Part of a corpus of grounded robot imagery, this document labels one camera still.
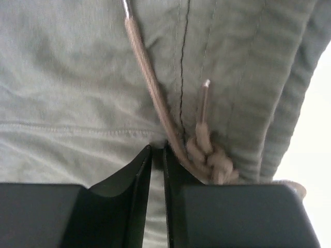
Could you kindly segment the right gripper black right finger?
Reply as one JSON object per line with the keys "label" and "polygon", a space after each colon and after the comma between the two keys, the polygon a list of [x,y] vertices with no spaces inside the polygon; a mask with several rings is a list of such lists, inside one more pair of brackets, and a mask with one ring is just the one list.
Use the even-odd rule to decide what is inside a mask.
{"label": "right gripper black right finger", "polygon": [[169,247],[319,247],[299,195],[284,184],[204,185],[163,150]]}

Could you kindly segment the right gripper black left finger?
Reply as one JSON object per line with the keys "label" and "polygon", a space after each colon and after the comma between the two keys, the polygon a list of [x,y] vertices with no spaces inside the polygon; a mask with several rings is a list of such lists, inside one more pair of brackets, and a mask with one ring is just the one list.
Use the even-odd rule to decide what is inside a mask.
{"label": "right gripper black left finger", "polygon": [[86,188],[1,184],[1,247],[141,247],[152,168],[151,146]]}

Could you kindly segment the olive green shorts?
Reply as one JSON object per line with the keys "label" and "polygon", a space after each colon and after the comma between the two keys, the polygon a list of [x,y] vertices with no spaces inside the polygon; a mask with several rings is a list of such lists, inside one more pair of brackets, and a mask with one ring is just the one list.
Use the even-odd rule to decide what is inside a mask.
{"label": "olive green shorts", "polygon": [[[239,182],[271,182],[330,42],[330,1],[131,1],[182,144],[207,123]],[[1,1],[1,181],[90,187],[160,124],[121,1]]]}

